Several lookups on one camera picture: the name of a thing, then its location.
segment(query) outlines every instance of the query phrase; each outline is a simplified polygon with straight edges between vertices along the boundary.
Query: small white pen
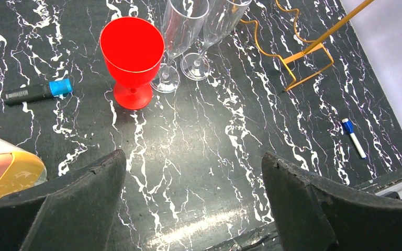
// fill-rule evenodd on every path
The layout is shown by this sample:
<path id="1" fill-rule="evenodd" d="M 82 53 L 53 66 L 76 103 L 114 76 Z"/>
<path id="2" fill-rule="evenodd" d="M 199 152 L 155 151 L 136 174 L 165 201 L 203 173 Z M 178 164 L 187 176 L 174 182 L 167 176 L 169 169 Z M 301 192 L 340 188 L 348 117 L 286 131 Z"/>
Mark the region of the small white pen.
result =
<path id="1" fill-rule="evenodd" d="M 353 124 L 352 124 L 352 122 L 349 119 L 343 119 L 343 120 L 341 120 L 341 122 L 343 123 L 344 129 L 346 129 L 348 134 L 351 136 L 351 139 L 354 142 L 355 147 L 356 147 L 358 153 L 360 154 L 360 157 L 362 159 L 365 159 L 366 154 L 364 153 L 363 148 L 360 145 L 360 142 L 358 141 L 358 139 L 355 136 L 355 133 L 353 132 Z"/>

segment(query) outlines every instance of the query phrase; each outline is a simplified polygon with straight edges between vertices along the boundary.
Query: clear glass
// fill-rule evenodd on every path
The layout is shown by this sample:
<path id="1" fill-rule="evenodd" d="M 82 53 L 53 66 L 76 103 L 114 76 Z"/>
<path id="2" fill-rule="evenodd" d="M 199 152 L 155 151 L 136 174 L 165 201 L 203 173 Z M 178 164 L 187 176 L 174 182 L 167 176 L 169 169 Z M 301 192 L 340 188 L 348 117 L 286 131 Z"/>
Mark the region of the clear glass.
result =
<path id="1" fill-rule="evenodd" d="M 252 0 L 210 0 L 210 11 L 204 22 L 204 44 L 201 53 L 189 53 L 181 60 L 181 70 L 192 80 L 207 78 L 210 71 L 204 53 L 227 36 L 237 25 Z"/>
<path id="2" fill-rule="evenodd" d="M 208 12 L 208 0 L 167 0 L 161 32 L 167 63 L 161 64 L 159 79 L 151 83 L 153 89 L 161 93 L 176 91 L 180 75 L 172 62 L 195 42 Z"/>

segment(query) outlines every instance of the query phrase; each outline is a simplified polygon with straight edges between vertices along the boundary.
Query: goblet base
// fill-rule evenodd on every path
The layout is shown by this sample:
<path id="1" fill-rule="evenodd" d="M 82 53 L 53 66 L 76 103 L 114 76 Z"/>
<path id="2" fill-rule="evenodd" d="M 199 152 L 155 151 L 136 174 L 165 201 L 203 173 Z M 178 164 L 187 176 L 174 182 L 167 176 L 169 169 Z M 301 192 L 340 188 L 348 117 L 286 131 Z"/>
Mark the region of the goblet base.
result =
<path id="1" fill-rule="evenodd" d="M 160 93 L 172 93 L 176 91 L 180 85 L 180 75 L 178 74 L 176 68 L 171 66 L 168 77 L 163 78 L 162 74 L 165 66 L 166 64 L 161 64 L 158 71 L 159 78 L 152 80 L 151 86 Z"/>
<path id="2" fill-rule="evenodd" d="M 200 81 L 207 78 L 210 71 L 209 62 L 203 57 L 201 65 L 195 66 L 194 62 L 199 58 L 198 53 L 189 53 L 181 59 L 181 70 L 191 80 Z"/>
<path id="3" fill-rule="evenodd" d="M 113 95 L 120 106 L 129 110 L 139 110 L 149 104 L 153 97 L 153 91 L 149 83 L 138 88 L 128 88 L 115 83 Z"/>

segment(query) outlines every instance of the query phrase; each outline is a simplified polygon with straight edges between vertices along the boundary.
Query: marble surface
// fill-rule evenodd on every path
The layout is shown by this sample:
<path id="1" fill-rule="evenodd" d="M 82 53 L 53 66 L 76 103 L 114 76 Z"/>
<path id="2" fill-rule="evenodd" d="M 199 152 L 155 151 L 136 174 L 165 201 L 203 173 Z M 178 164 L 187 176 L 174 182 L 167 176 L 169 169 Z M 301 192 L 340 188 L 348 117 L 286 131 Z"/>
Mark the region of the marble surface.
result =
<path id="1" fill-rule="evenodd" d="M 345 15 L 337 0 L 280 2 L 302 10 L 308 39 Z M 291 92 L 282 92 L 291 79 L 280 62 L 255 48 L 253 27 L 238 24 L 208 50 L 205 81 L 181 74 L 176 93 L 155 93 L 140 111 L 120 108 L 99 33 L 120 16 L 160 27 L 164 9 L 153 0 L 0 1 L 0 94 L 65 77 L 74 87 L 15 107 L 0 98 L 0 138 L 41 157 L 49 178 L 114 149 L 127 153 L 110 249 L 203 250 L 273 224 L 261 179 L 266 151 L 360 189 L 402 179 L 402 131 L 351 26 L 326 40 L 335 64 Z M 244 18 L 261 22 L 267 51 L 286 57 L 306 46 L 293 35 L 293 16 L 273 1 L 255 1 Z M 292 66 L 305 77 L 327 63 L 317 52 Z M 367 160 L 344 134 L 345 117 Z"/>

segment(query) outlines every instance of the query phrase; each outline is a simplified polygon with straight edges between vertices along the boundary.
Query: white wall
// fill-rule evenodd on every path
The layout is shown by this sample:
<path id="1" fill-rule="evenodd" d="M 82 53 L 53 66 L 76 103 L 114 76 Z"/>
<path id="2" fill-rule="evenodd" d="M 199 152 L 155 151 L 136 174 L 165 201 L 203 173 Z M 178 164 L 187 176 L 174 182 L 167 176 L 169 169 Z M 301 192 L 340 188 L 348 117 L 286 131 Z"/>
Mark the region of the white wall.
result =
<path id="1" fill-rule="evenodd" d="M 340 0 L 347 13 L 363 0 Z M 351 19 L 402 128 L 402 0 L 376 0 Z"/>

